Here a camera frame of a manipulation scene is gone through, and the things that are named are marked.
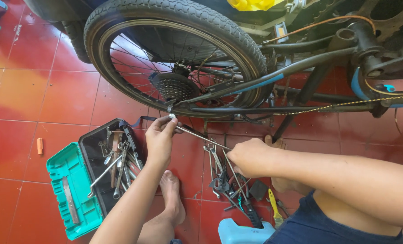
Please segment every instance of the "right hand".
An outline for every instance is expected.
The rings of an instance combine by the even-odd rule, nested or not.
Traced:
[[[236,164],[234,171],[246,178],[268,177],[267,165],[272,162],[272,151],[262,140],[253,138],[249,141],[236,144],[227,153],[228,159]]]

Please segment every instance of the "sprocket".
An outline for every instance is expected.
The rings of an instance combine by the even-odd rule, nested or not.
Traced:
[[[384,19],[384,16],[379,16],[377,19],[373,16],[372,10],[375,8],[383,8],[384,2],[389,5],[387,0],[331,0],[326,4],[325,9],[319,11],[319,15],[314,17],[314,23],[333,18],[335,16],[342,16],[347,14],[354,14],[364,16],[372,20],[377,29],[377,39],[379,42],[385,41],[388,37],[392,36],[403,25],[403,9],[395,16],[389,16]],[[324,26],[316,26],[309,30],[309,39],[315,39],[321,37],[325,33],[328,33],[331,29],[336,31],[341,27],[339,24],[344,21],[336,23],[328,23]]]

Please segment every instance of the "rim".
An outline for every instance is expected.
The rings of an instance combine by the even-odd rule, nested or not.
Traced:
[[[146,34],[148,31],[150,34],[154,33],[160,46],[155,47],[151,43],[142,42],[143,40],[140,40],[143,36],[142,31]],[[160,34],[162,32],[171,35],[164,37]],[[182,35],[185,35],[183,40],[179,39]],[[165,39],[170,37],[171,46]],[[198,86],[200,96],[207,92],[205,87],[231,80],[224,75],[231,75],[233,82],[237,83],[250,80],[252,74],[257,73],[250,70],[242,57],[220,40],[192,27],[164,20],[136,19],[114,25],[103,33],[99,39],[98,49],[101,50],[99,59],[107,67],[106,72],[121,89],[150,100],[164,110],[167,108],[165,104],[167,98],[162,96],[152,82],[152,78],[158,74],[178,73],[182,69],[189,71],[188,76],[183,77],[187,77]],[[220,76],[212,74],[218,71],[222,71],[223,74]],[[192,106],[235,107],[253,102],[246,101],[248,98],[246,94],[248,93],[240,93]]]

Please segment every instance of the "hand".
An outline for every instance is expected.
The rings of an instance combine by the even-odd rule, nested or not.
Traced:
[[[253,138],[236,144],[227,157],[236,164],[234,171],[246,178],[267,177],[266,166],[273,160],[272,150],[262,140]]]
[[[146,143],[148,150],[148,161],[165,164],[165,168],[170,164],[172,152],[172,137],[175,133],[183,133],[176,129],[182,126],[177,119],[170,119],[168,116],[156,119],[146,131]]]

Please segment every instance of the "red tile floor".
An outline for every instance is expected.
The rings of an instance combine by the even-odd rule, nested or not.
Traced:
[[[79,136],[116,117],[134,122],[141,115],[159,116],[157,110],[137,103],[110,86],[94,67],[78,60],[68,37],[32,14],[22,0],[7,2],[9,11],[0,19],[0,244],[88,243],[92,234],[69,241],[64,232],[56,197],[45,164]],[[349,94],[344,70],[336,68],[319,91]],[[306,74],[295,75],[291,86],[302,86]],[[403,81],[391,81],[403,89]],[[203,130],[200,119],[181,121]],[[250,124],[209,124],[208,132],[227,146],[273,133],[274,127]],[[403,164],[403,109],[398,123],[394,111],[381,119],[370,113],[307,113],[296,117],[284,134],[290,150],[362,155]],[[147,123],[137,130],[144,141]],[[37,155],[35,141],[43,138],[44,154]],[[207,186],[210,177],[203,142],[184,134],[174,139],[170,169],[180,178],[181,196],[187,210],[176,237],[187,244],[217,244],[218,223],[233,218],[250,225],[237,210],[224,212],[229,204],[217,199]],[[269,185],[269,179],[262,179]],[[300,195],[274,192],[290,212]],[[149,218],[164,208],[155,197]],[[266,201],[254,203],[264,220],[273,222]]]

